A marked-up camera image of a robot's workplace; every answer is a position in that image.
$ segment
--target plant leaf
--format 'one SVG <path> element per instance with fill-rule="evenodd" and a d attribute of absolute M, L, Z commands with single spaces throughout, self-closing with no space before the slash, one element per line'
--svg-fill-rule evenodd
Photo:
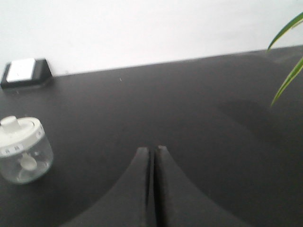
<path fill-rule="evenodd" d="M 288 74 L 283 84 L 277 91 L 273 101 L 271 102 L 271 106 L 276 102 L 276 100 L 280 97 L 282 92 L 287 88 L 287 86 L 293 81 L 293 79 L 299 74 L 299 72 L 303 69 L 303 57 L 298 61 L 293 70 Z"/>
<path fill-rule="evenodd" d="M 303 12 L 300 13 L 298 16 L 296 16 L 294 19 L 292 19 L 290 22 L 288 22 L 287 25 L 285 25 L 281 31 L 274 37 L 274 39 L 271 41 L 271 43 L 269 44 L 267 50 L 269 50 L 271 48 L 271 46 L 285 33 L 287 32 L 290 28 L 297 26 L 298 24 L 301 23 L 301 21 L 303 20 Z"/>

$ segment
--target white wall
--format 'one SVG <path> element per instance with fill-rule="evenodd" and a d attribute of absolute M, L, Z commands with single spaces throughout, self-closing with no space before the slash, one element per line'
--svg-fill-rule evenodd
<path fill-rule="evenodd" d="M 2 0 L 0 72 L 45 57 L 54 75 L 265 49 L 299 0 Z M 303 25 L 275 47 L 303 44 Z"/>

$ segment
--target black tabletop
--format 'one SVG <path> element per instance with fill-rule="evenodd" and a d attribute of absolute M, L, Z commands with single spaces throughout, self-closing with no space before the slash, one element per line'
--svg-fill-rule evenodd
<path fill-rule="evenodd" d="M 95 204 L 137 147 L 166 145 L 209 198 L 253 226 L 303 225 L 303 79 L 270 102 L 302 47 L 55 77 L 0 90 L 0 118 L 42 122 L 54 164 L 0 179 L 0 224 L 58 226 Z"/>

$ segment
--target dark surface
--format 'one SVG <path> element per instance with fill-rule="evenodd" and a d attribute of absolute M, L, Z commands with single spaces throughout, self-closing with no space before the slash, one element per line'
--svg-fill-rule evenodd
<path fill-rule="evenodd" d="M 155 153 L 155 204 L 163 227 L 249 227 L 201 193 L 164 146 Z"/>
<path fill-rule="evenodd" d="M 204 194 L 245 222 L 303 226 L 302 77 L 269 108 L 302 54 L 250 52 L 0 91 L 0 117 L 40 119 L 55 155 L 33 184 L 0 179 L 0 223 L 75 218 L 118 180 L 137 147 L 165 144 Z"/>
<path fill-rule="evenodd" d="M 126 172 L 95 205 L 62 227 L 145 227 L 150 152 L 139 148 Z"/>
<path fill-rule="evenodd" d="M 11 63 L 7 64 L 3 73 L 1 87 L 5 88 L 12 88 L 12 87 L 23 87 L 29 85 L 39 85 L 45 83 L 48 79 L 52 77 L 52 73 L 48 67 L 46 59 L 39 59 L 36 60 L 35 67 L 33 70 L 33 75 L 30 80 L 22 80 L 22 81 L 15 81 L 15 82 L 8 82 L 7 75 L 9 72 Z"/>

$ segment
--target glass jar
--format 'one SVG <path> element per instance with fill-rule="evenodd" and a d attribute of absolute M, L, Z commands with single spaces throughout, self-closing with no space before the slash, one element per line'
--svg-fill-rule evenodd
<path fill-rule="evenodd" d="M 53 152 L 42 124 L 37 118 L 0 121 L 0 173 L 17 184 L 28 183 L 44 175 L 53 163 Z"/>

